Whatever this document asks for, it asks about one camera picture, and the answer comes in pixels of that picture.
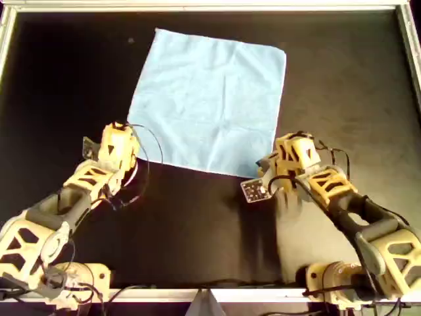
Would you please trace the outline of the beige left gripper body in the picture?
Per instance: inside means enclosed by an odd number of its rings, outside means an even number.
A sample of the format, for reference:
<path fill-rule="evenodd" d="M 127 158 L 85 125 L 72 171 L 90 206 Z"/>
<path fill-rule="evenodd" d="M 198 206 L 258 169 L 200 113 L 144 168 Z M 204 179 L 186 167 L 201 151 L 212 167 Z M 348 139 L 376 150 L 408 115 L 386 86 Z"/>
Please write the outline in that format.
<path fill-rule="evenodd" d="M 138 152 L 139 141 L 130 126 L 119 122 L 105 126 L 98 153 L 100 167 L 112 172 L 130 171 Z"/>

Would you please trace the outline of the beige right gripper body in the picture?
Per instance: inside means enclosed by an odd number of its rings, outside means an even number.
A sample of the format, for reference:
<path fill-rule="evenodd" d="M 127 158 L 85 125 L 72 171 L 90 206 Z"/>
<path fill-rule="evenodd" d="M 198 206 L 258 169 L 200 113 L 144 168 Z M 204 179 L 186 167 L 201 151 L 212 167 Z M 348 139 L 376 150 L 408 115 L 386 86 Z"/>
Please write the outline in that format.
<path fill-rule="evenodd" d="M 289 133 L 275 139 L 275 151 L 269 156 L 270 170 L 275 180 L 270 180 L 268 189 L 276 193 L 294 191 L 296 185 L 291 181 L 306 173 L 321 162 L 314 144 L 314 137 L 306 132 Z"/>

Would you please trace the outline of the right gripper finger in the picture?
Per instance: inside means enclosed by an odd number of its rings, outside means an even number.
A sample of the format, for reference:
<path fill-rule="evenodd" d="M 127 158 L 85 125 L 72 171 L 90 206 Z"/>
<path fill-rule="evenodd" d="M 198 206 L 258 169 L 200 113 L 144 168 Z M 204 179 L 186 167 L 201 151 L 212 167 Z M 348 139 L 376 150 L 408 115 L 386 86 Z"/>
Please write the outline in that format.
<path fill-rule="evenodd" d="M 259 159 L 257 165 L 257 178 L 267 177 L 269 179 L 278 175 L 277 166 L 278 153 L 272 152 L 271 154 Z"/>

